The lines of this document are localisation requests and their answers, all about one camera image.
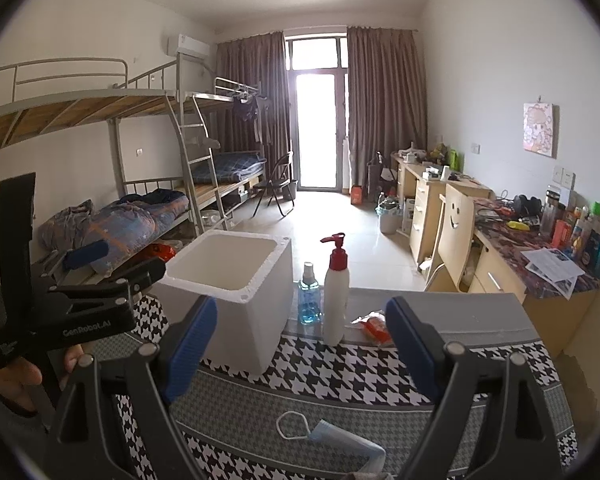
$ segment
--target blue gripper pad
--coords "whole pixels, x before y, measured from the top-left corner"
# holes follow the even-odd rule
[[[64,270],[80,269],[109,254],[109,244],[104,240],[96,240],[74,251],[69,251],[64,257]]]
[[[432,402],[445,392],[450,370],[438,331],[420,321],[406,300],[391,298],[385,308],[386,326],[418,391]]]
[[[216,300],[200,296],[184,319],[172,324],[162,336],[153,372],[166,403],[171,404],[189,389],[217,322]]]

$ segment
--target wooden chair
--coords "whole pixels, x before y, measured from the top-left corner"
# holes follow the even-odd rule
[[[440,240],[436,244],[437,251],[434,251],[433,256],[433,264],[436,263],[437,256],[442,263],[430,273],[425,290],[431,290],[434,281],[446,271],[456,288],[452,292],[456,292],[460,290],[460,281],[474,239],[475,205],[471,198],[451,184],[446,185],[445,202],[440,225]]]
[[[286,213],[282,211],[280,207],[280,202],[278,201],[278,196],[276,194],[277,191],[282,190],[291,184],[291,161],[293,158],[294,152],[285,153],[285,155],[281,156],[277,161],[273,169],[271,170],[271,174],[269,175],[269,179],[265,182],[259,182],[253,186],[253,189],[258,191],[260,199],[258,200],[258,205],[256,206],[256,210],[253,212],[251,218],[256,216],[258,212],[258,208],[260,207],[260,202],[262,202],[262,197],[264,197],[267,191],[271,192],[271,198],[269,198],[269,203],[267,207],[271,205],[271,201],[276,199],[276,204],[278,204],[278,209],[280,209],[280,214],[283,218],[291,213],[296,206],[296,202],[293,199],[293,195],[291,195],[291,209]]]

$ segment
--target power outlet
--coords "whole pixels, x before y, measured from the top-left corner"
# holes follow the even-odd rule
[[[567,189],[573,189],[573,185],[575,184],[576,176],[573,171],[564,170],[562,172],[562,187]]]
[[[562,184],[562,174],[563,173],[564,173],[564,168],[562,168],[561,166],[554,166],[554,176],[552,177],[552,180],[556,184]]]

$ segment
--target air conditioner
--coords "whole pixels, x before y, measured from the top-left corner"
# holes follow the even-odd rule
[[[170,36],[167,41],[167,54],[175,56],[177,53],[186,54],[186,56],[197,59],[206,59],[209,57],[211,47],[202,41],[194,40],[184,34]]]

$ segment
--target water bottle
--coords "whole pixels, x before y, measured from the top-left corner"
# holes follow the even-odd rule
[[[320,285],[315,279],[314,264],[305,262],[302,280],[298,282],[298,321],[309,325],[319,322],[321,318]]]

